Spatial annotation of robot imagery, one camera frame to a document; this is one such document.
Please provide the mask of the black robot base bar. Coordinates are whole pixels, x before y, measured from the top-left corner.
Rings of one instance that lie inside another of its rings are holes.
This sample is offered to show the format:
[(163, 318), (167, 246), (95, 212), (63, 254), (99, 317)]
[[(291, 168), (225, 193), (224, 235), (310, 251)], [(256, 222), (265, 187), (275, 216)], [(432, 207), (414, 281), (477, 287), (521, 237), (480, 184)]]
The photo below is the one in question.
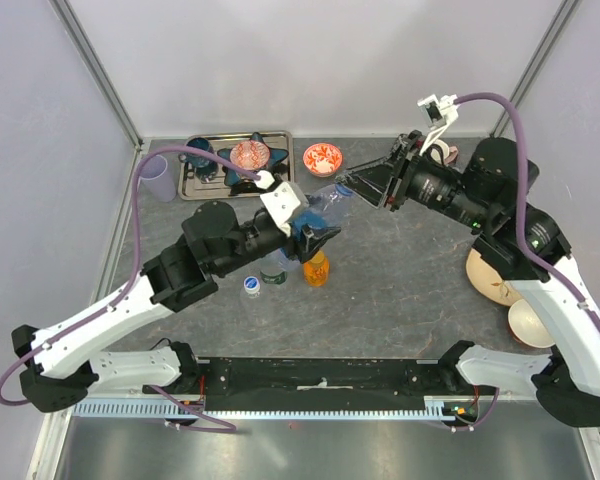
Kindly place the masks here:
[(175, 392), (202, 394), (210, 410), (322, 411), (418, 408), (426, 396), (473, 397), (475, 388), (437, 361), (211, 357)]

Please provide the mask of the blue bottle cap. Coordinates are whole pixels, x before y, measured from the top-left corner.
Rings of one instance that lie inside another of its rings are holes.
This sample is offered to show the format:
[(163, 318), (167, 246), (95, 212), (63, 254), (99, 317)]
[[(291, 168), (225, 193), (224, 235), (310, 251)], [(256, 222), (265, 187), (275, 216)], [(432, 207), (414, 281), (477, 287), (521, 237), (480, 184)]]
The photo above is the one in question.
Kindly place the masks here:
[(342, 196), (351, 197), (353, 195), (353, 191), (349, 188), (345, 187), (342, 184), (337, 183), (335, 185), (335, 190)]

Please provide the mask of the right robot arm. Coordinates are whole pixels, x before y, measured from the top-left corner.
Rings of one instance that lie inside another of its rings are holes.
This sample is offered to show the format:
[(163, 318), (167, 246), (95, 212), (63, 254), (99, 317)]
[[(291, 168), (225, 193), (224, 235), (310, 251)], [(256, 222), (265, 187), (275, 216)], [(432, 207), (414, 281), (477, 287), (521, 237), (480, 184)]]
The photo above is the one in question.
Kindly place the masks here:
[(336, 180), (375, 208), (412, 200), (470, 228), (474, 249), (529, 304), (554, 342), (550, 353), (493, 351), (469, 341), (450, 348), (438, 368), (447, 392), (471, 384), (534, 397), (558, 421), (600, 427), (600, 311), (588, 298), (571, 247), (556, 221), (526, 200), (539, 174), (517, 147), (481, 140), (462, 171), (436, 162), (418, 131), (399, 135), (390, 152), (348, 168)]

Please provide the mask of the orange juice bottle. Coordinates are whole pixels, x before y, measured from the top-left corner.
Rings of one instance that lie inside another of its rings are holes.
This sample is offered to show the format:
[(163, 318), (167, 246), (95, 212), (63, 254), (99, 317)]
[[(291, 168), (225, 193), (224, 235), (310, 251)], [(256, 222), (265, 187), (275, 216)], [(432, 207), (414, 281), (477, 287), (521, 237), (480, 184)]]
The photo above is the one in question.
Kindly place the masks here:
[(330, 263), (325, 253), (319, 250), (303, 265), (304, 278), (312, 287), (320, 287), (327, 283)]

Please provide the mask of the blue label water bottle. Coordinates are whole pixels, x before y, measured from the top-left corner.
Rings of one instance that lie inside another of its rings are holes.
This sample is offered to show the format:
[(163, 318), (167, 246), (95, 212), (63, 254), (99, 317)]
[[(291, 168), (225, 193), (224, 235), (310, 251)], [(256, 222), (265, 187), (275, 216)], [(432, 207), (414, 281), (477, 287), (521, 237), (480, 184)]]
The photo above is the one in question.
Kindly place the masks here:
[[(323, 197), (324, 198), (324, 223), (300, 223), (299, 215), (293, 222), (292, 225), (300, 226), (302, 224), (308, 224), (311, 227), (322, 229), (325, 227), (342, 227), (345, 217), (348, 214), (350, 204), (354, 198), (354, 194), (351, 197), (345, 197), (340, 195), (335, 190), (335, 184), (329, 184), (321, 189), (315, 191), (310, 194), (309, 197)], [(265, 258), (276, 260), (279, 264), (286, 270), (286, 272), (290, 272), (295, 268), (299, 267), (303, 263), (299, 263), (298, 261), (291, 261), (286, 258), (282, 251), (282, 247), (278, 250), (275, 250), (272, 253), (269, 253)]]

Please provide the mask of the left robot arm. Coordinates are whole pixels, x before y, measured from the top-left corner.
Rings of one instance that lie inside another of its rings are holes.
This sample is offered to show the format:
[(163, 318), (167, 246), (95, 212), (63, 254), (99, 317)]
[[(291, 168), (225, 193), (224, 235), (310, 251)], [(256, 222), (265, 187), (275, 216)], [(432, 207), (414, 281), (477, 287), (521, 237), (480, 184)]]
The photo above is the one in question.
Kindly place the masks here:
[(191, 392), (201, 373), (188, 344), (121, 355), (108, 346), (214, 294), (217, 279), (271, 253), (307, 262), (340, 232), (341, 223), (319, 211), (315, 199), (283, 223), (267, 206), (239, 223), (231, 205), (209, 201), (182, 230), (174, 244), (136, 262), (129, 281), (84, 311), (45, 329), (23, 325), (13, 331), (25, 402), (51, 413), (97, 391)]

